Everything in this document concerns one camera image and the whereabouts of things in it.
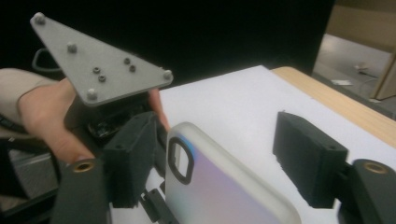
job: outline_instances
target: metal bracket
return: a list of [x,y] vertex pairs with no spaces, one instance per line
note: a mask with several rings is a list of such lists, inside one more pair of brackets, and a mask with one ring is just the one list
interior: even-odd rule
[[30,20],[84,105],[98,106],[169,85],[172,72],[67,27],[42,13]]

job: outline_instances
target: hex nut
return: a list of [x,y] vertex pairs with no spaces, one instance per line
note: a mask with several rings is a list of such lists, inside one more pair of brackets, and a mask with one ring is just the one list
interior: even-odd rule
[[136,71],[136,66],[134,66],[133,64],[129,66],[129,71],[134,73]]
[[100,75],[100,76],[98,77],[98,80],[99,80],[100,82],[105,82],[105,81],[106,81],[106,76]]
[[100,67],[94,67],[94,68],[92,69],[92,71],[93,71],[95,74],[99,74],[99,73],[100,73]]
[[124,63],[125,63],[125,64],[130,64],[130,63],[131,63],[131,59],[125,58],[125,59],[124,59]]

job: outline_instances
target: human hand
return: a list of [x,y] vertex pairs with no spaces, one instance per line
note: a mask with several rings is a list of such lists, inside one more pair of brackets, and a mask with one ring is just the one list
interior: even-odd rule
[[[73,86],[65,78],[54,85],[29,91],[19,100],[21,118],[28,133],[44,140],[58,159],[68,163],[93,158],[92,153],[64,127],[64,117],[75,97]],[[159,90],[149,92],[148,102],[168,131]]]

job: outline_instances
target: white table surface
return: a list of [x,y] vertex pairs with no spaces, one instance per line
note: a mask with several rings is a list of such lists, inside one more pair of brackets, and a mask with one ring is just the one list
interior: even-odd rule
[[[380,161],[396,170],[396,150],[262,66],[161,91],[171,126],[188,121],[286,196],[305,223],[338,223],[334,209],[308,206],[272,154],[278,111],[303,117],[349,150],[348,162]],[[158,184],[152,177],[148,186]],[[114,223],[150,223],[142,209],[119,210]]]

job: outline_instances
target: smartphone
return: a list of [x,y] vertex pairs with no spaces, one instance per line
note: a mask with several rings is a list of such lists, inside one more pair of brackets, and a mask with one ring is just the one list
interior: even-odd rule
[[168,134],[165,201],[179,223],[300,224],[294,206],[195,125]]

